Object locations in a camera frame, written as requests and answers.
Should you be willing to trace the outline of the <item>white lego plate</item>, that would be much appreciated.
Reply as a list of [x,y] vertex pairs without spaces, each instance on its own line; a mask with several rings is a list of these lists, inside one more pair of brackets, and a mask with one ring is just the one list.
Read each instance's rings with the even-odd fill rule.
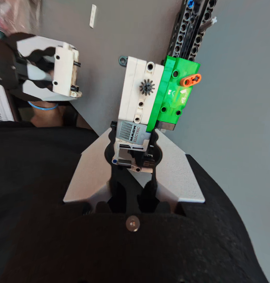
[[94,25],[95,25],[96,13],[97,13],[97,6],[95,4],[92,4],[91,13],[90,13],[90,20],[89,20],[89,26],[92,29],[94,28]]

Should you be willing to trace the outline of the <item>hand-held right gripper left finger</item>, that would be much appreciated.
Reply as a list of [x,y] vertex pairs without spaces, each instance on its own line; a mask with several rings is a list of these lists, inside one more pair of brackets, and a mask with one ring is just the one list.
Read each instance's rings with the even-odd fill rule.
[[109,137],[115,130],[111,125],[81,154],[80,160],[68,186],[63,202],[84,203],[95,213],[111,213],[108,201],[112,198],[112,166],[105,150],[111,143]]

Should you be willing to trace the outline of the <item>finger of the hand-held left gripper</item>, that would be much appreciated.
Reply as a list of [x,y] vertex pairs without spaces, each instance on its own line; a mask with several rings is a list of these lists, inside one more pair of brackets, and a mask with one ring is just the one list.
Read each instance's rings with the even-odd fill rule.
[[17,41],[17,50],[30,62],[37,63],[41,60],[45,62],[55,62],[56,48],[67,48],[76,62],[76,48],[64,41],[54,40],[51,38],[33,36],[27,39]]
[[67,100],[53,92],[54,68],[43,71],[33,64],[27,64],[27,76],[28,79],[23,83],[23,93],[35,97],[37,101],[71,102],[77,100]]

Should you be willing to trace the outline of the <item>blue wristband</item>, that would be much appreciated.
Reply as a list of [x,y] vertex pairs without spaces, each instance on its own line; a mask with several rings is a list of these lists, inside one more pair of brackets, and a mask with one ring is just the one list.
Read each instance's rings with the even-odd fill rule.
[[55,104],[54,107],[44,108],[44,107],[36,106],[36,105],[32,104],[30,101],[27,101],[27,102],[28,102],[28,104],[29,104],[31,107],[33,107],[33,108],[35,108],[35,109],[38,109],[38,110],[42,110],[42,111],[54,110],[54,109],[56,109],[56,108],[59,106],[59,104],[57,103],[57,104]]

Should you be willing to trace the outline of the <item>clear plastic bag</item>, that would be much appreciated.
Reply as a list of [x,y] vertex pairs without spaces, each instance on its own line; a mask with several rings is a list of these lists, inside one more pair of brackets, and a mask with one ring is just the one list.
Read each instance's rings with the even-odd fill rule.
[[41,0],[0,0],[0,39],[18,32],[36,33],[41,10]]

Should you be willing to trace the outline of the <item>white lego cab piece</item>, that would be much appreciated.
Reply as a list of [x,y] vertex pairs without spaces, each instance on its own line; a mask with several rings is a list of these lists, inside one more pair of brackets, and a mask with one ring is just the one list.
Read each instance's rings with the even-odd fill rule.
[[53,74],[53,92],[67,100],[82,97],[77,86],[77,70],[81,66],[79,51],[72,45],[63,42],[62,46],[55,48],[55,62]]

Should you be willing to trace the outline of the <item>person's dark clothing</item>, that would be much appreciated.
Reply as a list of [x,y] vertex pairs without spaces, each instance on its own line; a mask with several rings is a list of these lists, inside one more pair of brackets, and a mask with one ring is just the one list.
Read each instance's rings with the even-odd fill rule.
[[33,201],[63,204],[81,153],[97,138],[85,128],[0,122],[0,221]]

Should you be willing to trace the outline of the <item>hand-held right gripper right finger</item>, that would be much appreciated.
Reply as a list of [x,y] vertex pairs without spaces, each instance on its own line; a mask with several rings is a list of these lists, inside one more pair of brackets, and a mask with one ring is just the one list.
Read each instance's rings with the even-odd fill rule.
[[151,193],[166,202],[174,213],[181,202],[204,203],[200,189],[186,154],[160,130],[152,133],[155,165],[151,178]]

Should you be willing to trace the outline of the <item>lego truck model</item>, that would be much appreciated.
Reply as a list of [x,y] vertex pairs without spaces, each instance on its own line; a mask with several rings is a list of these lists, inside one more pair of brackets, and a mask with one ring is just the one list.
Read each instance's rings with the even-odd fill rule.
[[183,1],[165,59],[160,64],[121,56],[126,68],[112,164],[133,172],[152,173],[152,132],[173,131],[191,91],[202,76],[196,62],[206,30],[217,22],[216,0]]

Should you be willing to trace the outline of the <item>person's left forearm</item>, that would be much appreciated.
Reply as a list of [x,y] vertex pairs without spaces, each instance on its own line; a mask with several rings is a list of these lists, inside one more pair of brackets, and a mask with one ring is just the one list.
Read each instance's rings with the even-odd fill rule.
[[[32,104],[50,108],[54,107],[56,103],[46,102],[46,101],[36,101],[31,102]],[[34,116],[31,118],[31,123],[36,127],[59,127],[63,126],[63,114],[66,110],[66,106],[58,106],[54,110],[42,111],[33,108]]]

